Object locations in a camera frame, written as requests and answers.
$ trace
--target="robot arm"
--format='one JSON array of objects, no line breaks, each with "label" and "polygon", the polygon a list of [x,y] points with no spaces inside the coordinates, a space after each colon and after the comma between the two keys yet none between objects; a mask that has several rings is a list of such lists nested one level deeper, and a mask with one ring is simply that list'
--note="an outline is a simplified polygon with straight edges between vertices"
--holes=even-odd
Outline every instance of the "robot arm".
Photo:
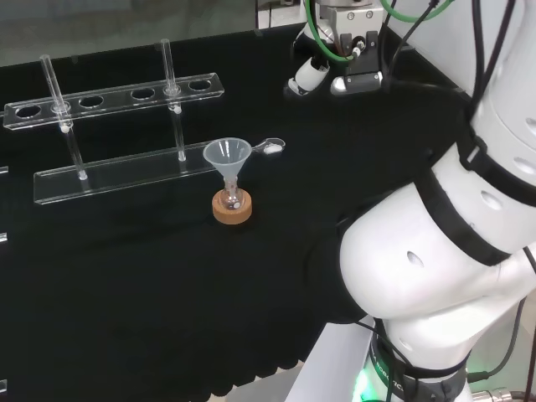
[{"label": "robot arm", "polygon": [[[343,63],[343,76],[331,86],[334,95],[346,95],[378,90],[378,35],[384,19],[384,9],[378,0],[317,0],[320,5],[318,36],[334,53],[352,55]],[[306,50],[312,57],[289,79],[288,88],[303,96],[313,92],[327,78],[330,65],[315,43],[309,24],[293,44],[296,52]]]},{"label": "robot arm", "polygon": [[[524,5],[517,40],[468,132],[427,174],[356,221],[341,245],[348,292],[383,319],[414,367],[438,373],[424,387],[436,402],[472,400],[460,382],[467,355],[536,288],[522,251],[536,253],[536,75],[527,74],[536,65],[536,3]],[[366,370],[383,399],[377,363],[374,355]]]}]

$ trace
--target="green led light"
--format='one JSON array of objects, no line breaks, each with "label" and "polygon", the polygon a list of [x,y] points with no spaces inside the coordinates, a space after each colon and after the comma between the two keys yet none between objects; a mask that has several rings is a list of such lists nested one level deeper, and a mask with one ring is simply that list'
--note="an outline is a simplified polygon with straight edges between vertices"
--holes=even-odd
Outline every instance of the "green led light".
[{"label": "green led light", "polygon": [[369,377],[367,377],[364,370],[361,370],[355,380],[355,386],[353,387],[352,402],[376,399],[378,399],[378,396],[376,395],[374,388],[370,385]]}]

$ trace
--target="cable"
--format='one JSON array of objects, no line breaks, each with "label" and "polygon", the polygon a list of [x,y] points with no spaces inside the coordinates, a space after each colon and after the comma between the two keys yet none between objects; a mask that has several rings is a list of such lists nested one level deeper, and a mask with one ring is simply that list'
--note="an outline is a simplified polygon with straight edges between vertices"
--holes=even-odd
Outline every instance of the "cable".
[{"label": "cable", "polygon": [[451,88],[448,86],[437,85],[437,84],[426,84],[424,82],[418,82],[418,81],[396,80],[394,78],[390,79],[389,85],[400,86],[403,88],[404,87],[415,88],[415,89],[420,89],[420,90],[438,90],[440,92],[445,92],[447,94],[452,94],[452,95],[457,95],[457,96],[460,96],[461,94],[464,93],[464,90],[459,87]]},{"label": "cable", "polygon": [[413,32],[419,27],[420,23],[422,23],[425,20],[426,16],[428,16],[428,14],[430,14],[431,11],[437,6],[438,2],[439,0],[431,0],[430,5],[426,9],[426,11],[423,12],[420,18],[413,24],[413,26],[410,28],[407,34],[402,38],[402,41],[399,43],[399,47],[394,52],[393,60],[391,61],[391,64],[389,65],[389,73],[388,73],[389,78],[393,75],[394,66],[396,65],[396,61],[398,60],[400,56],[400,52],[402,48],[404,47],[405,43],[413,34]]},{"label": "cable", "polygon": [[484,74],[484,91],[486,90],[487,84],[489,84],[489,80],[492,78],[493,70],[495,69],[501,49],[503,48],[504,38],[506,38],[506,32],[508,31],[508,26],[510,25],[510,19],[512,18],[513,8],[515,5],[516,0],[508,0],[508,3],[506,4],[504,15],[502,16],[501,28],[499,28],[497,40],[495,41],[495,46],[493,47],[492,55],[489,58],[486,73]]},{"label": "cable", "polygon": [[534,378],[534,363],[536,362],[536,328],[534,329],[533,335],[533,348],[530,352],[530,362],[528,363],[528,377],[527,377],[527,388],[525,389],[525,395],[523,398],[524,402],[528,402],[530,399],[530,391],[533,388],[533,378]]},{"label": "cable", "polygon": [[390,340],[388,340],[385,336],[383,336],[381,333],[379,333],[379,331],[374,328],[374,327],[370,327],[369,325],[367,324],[363,324],[362,322],[356,322],[357,325],[359,325],[360,327],[363,327],[363,328],[367,328],[369,331],[371,332],[374,332],[376,335],[378,335],[382,341],[384,341],[387,346],[389,346],[391,349],[393,349],[399,356],[400,358],[404,361],[404,363],[406,363],[406,365],[410,366],[410,367],[413,367],[413,364],[410,363],[410,361],[408,360],[407,357],[405,357],[392,343]]},{"label": "cable", "polygon": [[[399,21],[402,21],[404,23],[416,23],[419,20],[418,17],[410,17],[408,15],[404,15],[403,13],[395,11],[393,7],[389,5],[388,0],[380,0],[380,2],[382,3],[382,6],[384,6],[385,11],[387,11],[388,15],[392,15],[393,18],[396,18]],[[430,13],[430,15],[426,17],[425,21],[433,19],[434,17],[437,17],[439,14],[443,13],[451,5],[452,2],[454,2],[454,0],[445,0],[445,2],[441,4],[433,13]]]},{"label": "cable", "polygon": [[255,29],[259,29],[259,0],[255,0]]},{"label": "cable", "polygon": [[385,396],[385,402],[391,402],[393,396],[393,383],[394,383],[394,362],[391,359],[387,366],[387,378],[389,383],[387,384],[387,395]]},{"label": "cable", "polygon": [[475,86],[472,92],[471,103],[467,108],[469,120],[477,109],[480,99],[484,95],[484,37],[482,34],[482,10],[480,0],[472,0],[472,24],[475,33],[475,51],[477,55],[477,72],[475,75]]},{"label": "cable", "polygon": [[331,61],[335,61],[337,63],[347,63],[349,60],[352,60],[353,56],[341,57],[341,56],[338,56],[338,55],[334,54],[322,42],[322,40],[320,39],[320,36],[318,36],[318,30],[317,30],[316,24],[312,20],[311,1],[313,1],[313,0],[305,0],[305,11],[306,11],[306,15],[307,15],[307,23],[309,24],[309,28],[311,29],[312,37],[317,42],[318,47],[320,48],[320,50],[326,55],[326,57],[328,59],[330,59]]},{"label": "cable", "polygon": [[[396,5],[396,0],[393,0],[393,2],[391,3],[391,8],[393,8],[395,5]],[[390,19],[391,19],[391,14],[387,14],[387,17],[385,17],[385,21],[382,24],[382,28],[380,29],[381,38],[380,38],[380,43],[379,43],[379,52],[380,52],[380,57],[381,57],[381,61],[382,61],[382,74],[384,75],[384,77],[387,76],[387,61],[386,61],[386,58],[385,58],[385,43],[387,42],[387,29],[389,28],[388,24],[389,24]]]},{"label": "cable", "polygon": [[[510,391],[510,395],[512,396],[513,400],[524,400],[525,399],[525,392],[524,391]],[[531,394],[528,397],[528,400],[531,402],[536,402],[536,396],[534,394]]]},{"label": "cable", "polygon": [[519,302],[518,305],[518,312],[516,312],[516,318],[513,322],[513,330],[512,330],[512,337],[510,338],[510,344],[508,345],[508,350],[506,354],[504,355],[504,358],[502,358],[501,363],[494,368],[492,371],[479,371],[476,373],[468,373],[467,374],[467,382],[469,384],[476,383],[477,381],[483,381],[484,379],[489,379],[493,375],[497,374],[499,371],[504,369],[504,366],[506,366],[506,363],[508,363],[508,360],[512,356],[513,348],[516,346],[516,340],[518,338],[518,331],[519,331],[519,323],[521,322],[521,314],[523,312],[523,306],[525,305],[525,301],[527,300],[527,297],[522,299],[522,301]]},{"label": "cable", "polygon": [[536,260],[534,260],[533,253],[530,252],[528,247],[523,247],[523,251],[525,252],[528,262],[530,262],[530,265],[533,267],[534,273],[536,274]]}]

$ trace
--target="rack hole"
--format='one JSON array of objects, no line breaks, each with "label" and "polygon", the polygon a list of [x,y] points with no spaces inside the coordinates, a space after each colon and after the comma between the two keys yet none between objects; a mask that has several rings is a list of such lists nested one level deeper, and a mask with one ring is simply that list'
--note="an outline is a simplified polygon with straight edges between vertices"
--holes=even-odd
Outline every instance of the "rack hole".
[{"label": "rack hole", "polygon": [[192,81],[188,84],[192,90],[207,90],[212,84],[207,80]]},{"label": "rack hole", "polygon": [[17,109],[15,114],[17,117],[20,117],[21,119],[29,119],[30,117],[34,117],[38,115],[41,112],[41,107],[37,105],[31,105],[31,106],[25,106],[21,107],[20,109]]},{"label": "rack hole", "polygon": [[154,89],[153,88],[141,88],[140,90],[134,90],[131,93],[131,96],[134,99],[138,99],[140,101],[146,101],[147,99],[151,99],[154,96]]},{"label": "rack hole", "polygon": [[80,99],[80,106],[85,109],[93,109],[104,102],[104,98],[100,95],[88,96],[87,98]]}]

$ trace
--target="black table surface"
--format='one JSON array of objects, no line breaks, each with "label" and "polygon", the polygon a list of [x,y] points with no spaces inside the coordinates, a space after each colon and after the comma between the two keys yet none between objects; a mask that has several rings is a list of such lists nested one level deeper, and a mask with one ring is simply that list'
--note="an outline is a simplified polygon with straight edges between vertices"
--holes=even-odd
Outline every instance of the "black table surface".
[{"label": "black table surface", "polygon": [[[214,221],[217,173],[33,203],[33,174],[70,165],[57,126],[0,131],[0,379],[9,400],[205,401],[305,359],[329,293],[307,293],[303,259],[344,211],[411,180],[452,143],[463,101],[423,90],[295,101],[300,27],[172,44],[177,76],[217,72],[225,94],[183,105],[186,143],[286,141],[251,158],[254,213]],[[64,93],[161,80],[153,46],[54,61]],[[415,54],[399,74],[441,80]],[[38,63],[0,69],[0,102],[45,97]],[[166,108],[77,121],[86,162],[172,147]],[[336,269],[336,251],[319,261]],[[356,319],[363,314],[357,313]]]}]

